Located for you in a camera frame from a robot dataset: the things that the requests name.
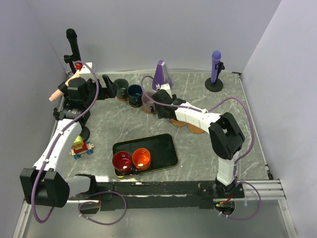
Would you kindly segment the dark green cup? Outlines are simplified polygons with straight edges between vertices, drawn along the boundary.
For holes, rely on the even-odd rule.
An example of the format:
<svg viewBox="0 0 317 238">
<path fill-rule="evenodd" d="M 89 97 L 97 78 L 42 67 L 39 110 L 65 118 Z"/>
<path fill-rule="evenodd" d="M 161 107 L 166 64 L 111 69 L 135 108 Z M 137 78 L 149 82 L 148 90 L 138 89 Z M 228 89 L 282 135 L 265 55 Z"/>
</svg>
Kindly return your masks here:
<svg viewBox="0 0 317 238">
<path fill-rule="evenodd" d="M 114 83 L 118 85 L 116 97 L 118 98 L 128 97 L 128 94 L 127 94 L 127 89 L 129 87 L 128 81 L 126 79 L 119 78 L 119 79 L 116 79 Z"/>
</svg>

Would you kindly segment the lilac cup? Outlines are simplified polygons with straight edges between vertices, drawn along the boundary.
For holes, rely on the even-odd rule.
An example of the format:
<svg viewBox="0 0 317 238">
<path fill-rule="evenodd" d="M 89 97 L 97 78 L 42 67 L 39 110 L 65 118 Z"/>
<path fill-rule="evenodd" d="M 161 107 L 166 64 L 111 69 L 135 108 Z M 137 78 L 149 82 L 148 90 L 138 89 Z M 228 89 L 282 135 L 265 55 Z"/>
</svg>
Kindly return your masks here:
<svg viewBox="0 0 317 238">
<path fill-rule="evenodd" d="M 154 92 L 147 91 L 146 94 L 147 94 L 150 98 L 152 98 L 152 95 L 154 94 Z M 145 93 L 143 93 L 141 100 L 142 100 L 142 109 L 143 109 L 143 110 L 146 110 L 146 111 L 152 112 L 152 113 L 156 110 L 154 102 L 153 102 L 152 100 L 150 100 L 150 99 L 145 95 Z"/>
</svg>

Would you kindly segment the woven rattan coaster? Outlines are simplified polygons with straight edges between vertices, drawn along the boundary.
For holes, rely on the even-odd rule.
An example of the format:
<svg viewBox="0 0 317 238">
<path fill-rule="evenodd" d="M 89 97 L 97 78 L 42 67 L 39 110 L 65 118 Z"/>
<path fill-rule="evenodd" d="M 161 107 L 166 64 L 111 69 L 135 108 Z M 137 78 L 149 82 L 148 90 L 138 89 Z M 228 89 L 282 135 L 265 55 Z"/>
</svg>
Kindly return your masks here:
<svg viewBox="0 0 317 238">
<path fill-rule="evenodd" d="M 190 123 L 188 123 L 187 126 L 188 126 L 188 129 L 194 134 L 202 134 L 202 133 L 205 132 L 203 129 L 201 129 L 201 128 L 197 127 L 197 126 L 194 126 L 194 125 L 192 125 Z"/>
<path fill-rule="evenodd" d="M 183 127 L 183 126 L 185 126 L 187 124 L 187 122 L 178 121 L 178 120 L 175 120 L 175 119 L 170 119 L 170 122 L 176 127 Z"/>
</svg>

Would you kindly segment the dark blue cup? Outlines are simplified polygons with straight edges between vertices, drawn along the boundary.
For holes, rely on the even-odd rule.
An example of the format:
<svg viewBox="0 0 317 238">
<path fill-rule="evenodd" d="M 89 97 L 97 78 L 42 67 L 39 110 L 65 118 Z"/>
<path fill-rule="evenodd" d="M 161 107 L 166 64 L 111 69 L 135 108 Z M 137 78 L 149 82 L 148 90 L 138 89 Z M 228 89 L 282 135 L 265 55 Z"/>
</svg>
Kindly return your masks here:
<svg viewBox="0 0 317 238">
<path fill-rule="evenodd" d="M 137 85 L 137 84 L 130 85 L 127 89 L 127 94 L 129 97 L 129 102 L 131 104 L 134 104 L 134 105 L 142 104 L 141 98 L 143 95 L 143 91 L 140 85 Z"/>
</svg>

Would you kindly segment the dark walnut coaster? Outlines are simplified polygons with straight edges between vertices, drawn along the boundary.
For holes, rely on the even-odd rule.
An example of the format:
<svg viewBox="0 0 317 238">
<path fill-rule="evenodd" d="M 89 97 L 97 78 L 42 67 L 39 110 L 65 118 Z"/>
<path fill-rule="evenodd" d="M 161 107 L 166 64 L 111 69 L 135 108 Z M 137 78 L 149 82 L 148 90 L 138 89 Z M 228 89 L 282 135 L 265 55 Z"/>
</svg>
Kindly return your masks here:
<svg viewBox="0 0 317 238">
<path fill-rule="evenodd" d="M 134 104 L 131 104 L 130 102 L 129 102 L 129 105 L 132 106 L 132 107 L 134 107 L 134 108 L 139 108 L 139 107 L 142 106 L 142 104 L 140 104 L 140 105 L 134 105 Z"/>
</svg>

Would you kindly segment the woven rattan coaster front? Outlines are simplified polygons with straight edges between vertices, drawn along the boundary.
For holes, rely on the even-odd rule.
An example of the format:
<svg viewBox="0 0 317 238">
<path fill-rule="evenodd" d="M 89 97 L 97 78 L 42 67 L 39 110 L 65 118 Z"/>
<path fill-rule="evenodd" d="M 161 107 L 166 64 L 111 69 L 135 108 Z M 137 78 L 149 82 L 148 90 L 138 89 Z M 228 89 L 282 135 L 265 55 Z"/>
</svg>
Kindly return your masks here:
<svg viewBox="0 0 317 238">
<path fill-rule="evenodd" d="M 188 123 L 187 126 L 188 126 L 188 129 L 194 134 L 202 134 L 202 133 L 205 132 L 203 129 L 201 129 L 201 128 L 197 127 L 197 126 L 194 126 L 194 125 L 192 125 L 190 123 Z"/>
</svg>

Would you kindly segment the orange cup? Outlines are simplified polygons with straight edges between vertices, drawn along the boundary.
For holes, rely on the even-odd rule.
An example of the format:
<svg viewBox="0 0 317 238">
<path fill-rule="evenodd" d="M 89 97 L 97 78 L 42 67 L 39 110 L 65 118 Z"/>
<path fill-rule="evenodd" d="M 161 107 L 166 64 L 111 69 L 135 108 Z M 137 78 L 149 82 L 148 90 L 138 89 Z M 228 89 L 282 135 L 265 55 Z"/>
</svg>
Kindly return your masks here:
<svg viewBox="0 0 317 238">
<path fill-rule="evenodd" d="M 139 171 L 145 171 L 151 165 L 151 154 L 146 148 L 139 148 L 133 152 L 132 162 Z"/>
</svg>

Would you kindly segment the black arm base beam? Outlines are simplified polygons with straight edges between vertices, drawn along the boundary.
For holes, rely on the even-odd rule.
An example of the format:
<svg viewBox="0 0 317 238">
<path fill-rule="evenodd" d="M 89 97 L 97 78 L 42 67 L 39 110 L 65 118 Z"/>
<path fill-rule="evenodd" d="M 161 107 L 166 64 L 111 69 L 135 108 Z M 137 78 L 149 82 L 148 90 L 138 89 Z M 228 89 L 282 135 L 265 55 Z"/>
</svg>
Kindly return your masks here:
<svg viewBox="0 0 317 238">
<path fill-rule="evenodd" d="M 97 191 L 118 192 L 128 209 L 199 207 L 213 209 L 228 198 L 244 198 L 242 185 L 223 188 L 215 181 L 98 182 Z"/>
</svg>

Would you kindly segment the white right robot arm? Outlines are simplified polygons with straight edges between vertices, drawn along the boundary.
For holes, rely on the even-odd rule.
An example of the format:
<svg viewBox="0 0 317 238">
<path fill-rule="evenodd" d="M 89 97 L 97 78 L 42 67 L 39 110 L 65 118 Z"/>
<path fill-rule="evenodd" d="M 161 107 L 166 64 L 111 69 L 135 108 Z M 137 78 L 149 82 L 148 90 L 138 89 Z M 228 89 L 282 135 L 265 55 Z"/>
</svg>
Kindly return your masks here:
<svg viewBox="0 0 317 238">
<path fill-rule="evenodd" d="M 185 122 L 207 132 L 212 149 L 218 156 L 218 171 L 215 179 L 217 194 L 228 197 L 236 186 L 236 164 L 245 136 L 234 116 L 229 113 L 217 114 L 194 107 L 166 90 L 152 95 L 159 118 Z"/>
</svg>

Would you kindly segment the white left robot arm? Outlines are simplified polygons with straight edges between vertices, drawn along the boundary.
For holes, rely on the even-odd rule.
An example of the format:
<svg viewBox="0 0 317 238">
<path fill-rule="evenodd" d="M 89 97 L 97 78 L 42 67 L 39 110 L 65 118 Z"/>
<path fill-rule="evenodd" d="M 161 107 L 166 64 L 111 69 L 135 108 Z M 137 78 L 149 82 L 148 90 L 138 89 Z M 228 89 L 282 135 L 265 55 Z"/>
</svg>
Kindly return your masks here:
<svg viewBox="0 0 317 238">
<path fill-rule="evenodd" d="M 92 79 L 73 78 L 68 86 L 63 83 L 64 102 L 61 110 L 53 111 L 57 120 L 57 128 L 47 148 L 32 168 L 24 168 L 20 181 L 28 204 L 63 207 L 67 200 L 78 194 L 86 199 L 93 199 L 98 193 L 94 175 L 76 174 L 73 178 L 64 179 L 61 169 L 65 159 L 71 152 L 77 136 L 84 141 L 90 137 L 90 131 L 85 126 L 91 103 L 97 100 L 115 98 L 118 86 L 108 75 L 102 75 L 106 87 L 97 85 Z"/>
</svg>

